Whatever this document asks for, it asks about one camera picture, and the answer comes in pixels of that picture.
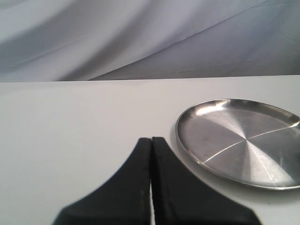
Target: brushed metal surface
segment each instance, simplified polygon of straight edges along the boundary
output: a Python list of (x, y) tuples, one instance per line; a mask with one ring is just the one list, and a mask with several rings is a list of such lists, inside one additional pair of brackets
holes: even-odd
[(249, 100), (197, 104), (177, 120), (179, 145), (210, 172), (245, 185), (300, 187), (300, 119)]

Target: white tabletop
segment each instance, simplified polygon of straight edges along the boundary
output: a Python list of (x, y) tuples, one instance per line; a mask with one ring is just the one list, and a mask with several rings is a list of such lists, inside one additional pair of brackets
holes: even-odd
[[(48, 225), (105, 182), (139, 137), (164, 137), (186, 108), (243, 98), (300, 115), (300, 76), (0, 83), (0, 224)], [(264, 225), (300, 224), (300, 190), (265, 191), (188, 167)]]

